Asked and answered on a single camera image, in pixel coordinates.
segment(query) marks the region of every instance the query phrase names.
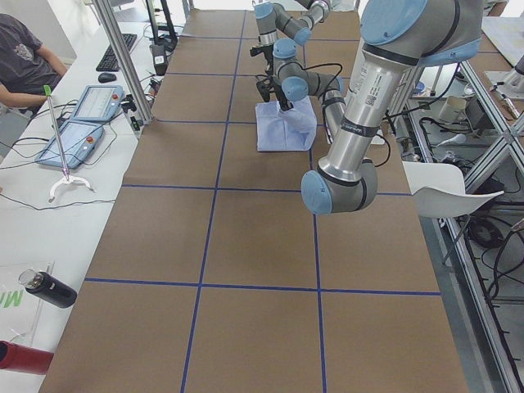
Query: grid of blue lines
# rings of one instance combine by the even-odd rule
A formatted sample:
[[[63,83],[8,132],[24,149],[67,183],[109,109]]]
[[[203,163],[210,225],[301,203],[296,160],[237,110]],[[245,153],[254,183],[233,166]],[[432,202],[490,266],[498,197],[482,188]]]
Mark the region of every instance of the grid of blue lines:
[[[157,285],[157,286],[175,286],[175,287],[194,287],[196,288],[196,299],[195,299],[195,305],[193,309],[193,316],[192,316],[192,326],[191,331],[189,335],[189,340],[187,344],[187,353],[186,353],[186,360],[184,364],[184,370],[183,370],[183,379],[182,384],[180,386],[180,393],[185,392],[186,388],[186,381],[187,381],[187,373],[188,369],[190,367],[190,361],[191,361],[191,353],[192,353],[192,344],[193,344],[193,338],[195,334],[195,327],[197,325],[197,317],[198,317],[198,307],[200,304],[200,297],[201,297],[201,290],[202,288],[228,288],[228,289],[242,289],[242,290],[264,290],[264,291],[301,291],[301,292],[316,292],[317,293],[317,301],[318,301],[318,330],[319,330],[319,345],[320,345],[320,356],[321,356],[321,366],[322,366],[322,385],[323,385],[323,393],[328,392],[328,376],[326,373],[326,359],[325,359],[325,350],[324,350],[324,330],[323,330],[323,307],[322,307],[322,294],[323,293],[352,293],[352,294],[374,294],[374,295],[397,295],[397,296],[440,296],[440,293],[437,291],[378,291],[378,290],[358,290],[358,289],[326,289],[321,288],[321,273],[320,273],[320,260],[319,260],[319,252],[318,252],[318,229],[317,229],[317,217],[315,215],[312,216],[313,220],[313,227],[314,227],[314,250],[315,250],[315,263],[316,263],[316,276],[317,276],[317,286],[315,288],[308,288],[308,287],[265,287],[265,286],[252,286],[252,285],[226,285],[226,284],[218,284],[218,283],[204,283],[204,273],[206,270],[206,260],[207,260],[207,251],[208,246],[210,242],[210,235],[213,228],[213,220],[215,216],[215,205],[216,205],[216,198],[219,191],[244,191],[244,192],[300,192],[300,190],[271,190],[271,189],[253,189],[253,188],[233,188],[233,187],[219,187],[219,180],[220,180],[220,172],[222,169],[222,162],[224,158],[224,149],[226,145],[226,140],[228,136],[228,128],[230,124],[255,124],[255,123],[247,123],[247,122],[233,122],[230,121],[231,116],[231,110],[233,105],[233,98],[234,98],[234,91],[235,91],[235,84],[237,82],[238,76],[254,76],[254,75],[238,75],[237,69],[238,69],[238,63],[241,55],[241,46],[242,46],[242,40],[245,39],[253,39],[253,38],[244,38],[244,28],[246,25],[246,14],[247,12],[244,11],[244,16],[242,20],[242,34],[240,38],[222,38],[222,39],[236,39],[239,41],[238,43],[238,52],[237,52],[237,63],[235,66],[235,74],[230,75],[233,77],[233,86],[229,98],[229,106],[228,106],[228,115],[225,122],[221,121],[177,121],[177,120],[162,120],[157,119],[160,122],[170,122],[170,123],[214,123],[214,124],[224,124],[225,125],[225,132],[224,137],[222,141],[222,147],[220,152],[220,158],[219,158],[219,168],[216,175],[215,180],[215,186],[214,187],[185,187],[185,186],[177,186],[177,185],[164,185],[164,186],[158,186],[158,185],[140,185],[140,184],[123,184],[122,187],[146,187],[146,188],[173,188],[173,189],[196,189],[196,190],[212,190],[214,191],[213,194],[213,200],[211,204],[211,212],[210,212],[210,218],[209,218],[209,224],[207,228],[206,233],[206,245],[204,249],[204,255],[202,257],[201,262],[201,271],[200,271],[200,277],[198,282],[164,282],[164,281],[142,281],[142,280],[119,280],[119,279],[113,279],[113,278],[86,278],[85,281],[87,282],[107,282],[107,283],[119,283],[119,284],[139,284],[139,285]],[[322,40],[322,41],[358,41],[358,40]],[[168,72],[167,75],[195,75],[195,74],[189,74],[189,73],[174,73],[174,72]],[[313,169],[314,163],[313,163],[313,154],[312,151],[309,150],[309,167]],[[389,196],[401,196],[401,197],[411,197],[408,193],[398,193],[398,192],[379,192],[378,195],[389,195]]]

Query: person's arm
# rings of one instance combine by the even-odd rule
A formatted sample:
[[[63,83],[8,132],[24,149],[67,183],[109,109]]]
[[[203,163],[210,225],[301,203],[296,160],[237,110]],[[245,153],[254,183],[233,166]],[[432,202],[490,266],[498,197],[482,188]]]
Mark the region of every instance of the person's arm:
[[[64,74],[67,72],[67,68],[64,63],[62,63],[58,56],[55,55],[51,49],[45,45],[42,45],[39,49],[37,49],[36,53],[45,61],[47,61],[60,76],[64,76]]]
[[[46,99],[46,96],[38,94],[11,93],[3,84],[0,84],[0,102],[10,108],[41,106]]]

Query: gray t-shirt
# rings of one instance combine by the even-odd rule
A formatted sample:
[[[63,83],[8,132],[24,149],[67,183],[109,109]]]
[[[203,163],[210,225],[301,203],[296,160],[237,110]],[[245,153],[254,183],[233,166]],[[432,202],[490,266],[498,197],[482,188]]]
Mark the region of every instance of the gray t-shirt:
[[[24,24],[0,14],[0,84],[11,93],[43,95],[43,85],[55,88],[61,76],[35,53],[42,46]]]

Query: light blue cloth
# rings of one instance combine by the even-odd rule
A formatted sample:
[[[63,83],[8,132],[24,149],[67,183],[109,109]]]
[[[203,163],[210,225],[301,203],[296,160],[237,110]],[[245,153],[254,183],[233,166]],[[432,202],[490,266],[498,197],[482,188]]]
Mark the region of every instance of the light blue cloth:
[[[306,151],[317,133],[317,117],[309,97],[293,102],[293,109],[281,111],[277,101],[257,104],[258,151]]]

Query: white desk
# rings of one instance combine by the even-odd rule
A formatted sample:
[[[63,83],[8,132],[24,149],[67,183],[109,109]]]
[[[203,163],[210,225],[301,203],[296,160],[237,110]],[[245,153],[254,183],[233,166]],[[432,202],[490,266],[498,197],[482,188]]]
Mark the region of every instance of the white desk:
[[[123,33],[135,33],[137,42],[131,52],[138,77],[143,79],[150,72],[154,73],[149,40],[142,37],[143,23],[122,23]],[[92,43],[78,56],[56,90],[53,92],[53,104],[60,105],[78,99],[88,84],[98,84],[96,64],[106,50],[108,40],[102,28],[93,37]],[[111,84],[120,84],[129,92],[123,75]],[[22,137],[50,138],[53,135],[49,114],[35,119],[24,131]],[[97,190],[89,191],[85,186],[60,186],[53,203],[48,203],[51,186],[62,177],[60,169],[35,163],[14,169],[0,170],[0,187],[3,194],[37,207],[59,206],[75,201],[114,200],[120,189],[122,176],[127,169],[137,139],[123,115],[111,123],[117,139],[94,166],[81,165],[72,174],[86,178]],[[109,126],[99,146],[87,159],[96,160],[113,139]],[[16,145],[16,149],[28,156],[43,148],[43,144]],[[6,168],[31,161],[11,151],[0,165]],[[106,224],[112,203],[100,203],[84,206],[71,206],[58,210],[36,211],[14,202],[0,198],[0,217],[2,236],[0,264],[54,262],[52,275],[79,290],[84,280],[93,253],[97,248],[102,230]],[[43,303],[42,313],[34,335],[33,347],[54,352],[61,339],[69,309],[59,309]],[[14,373],[0,370],[0,391],[16,393],[37,392],[43,376]]]

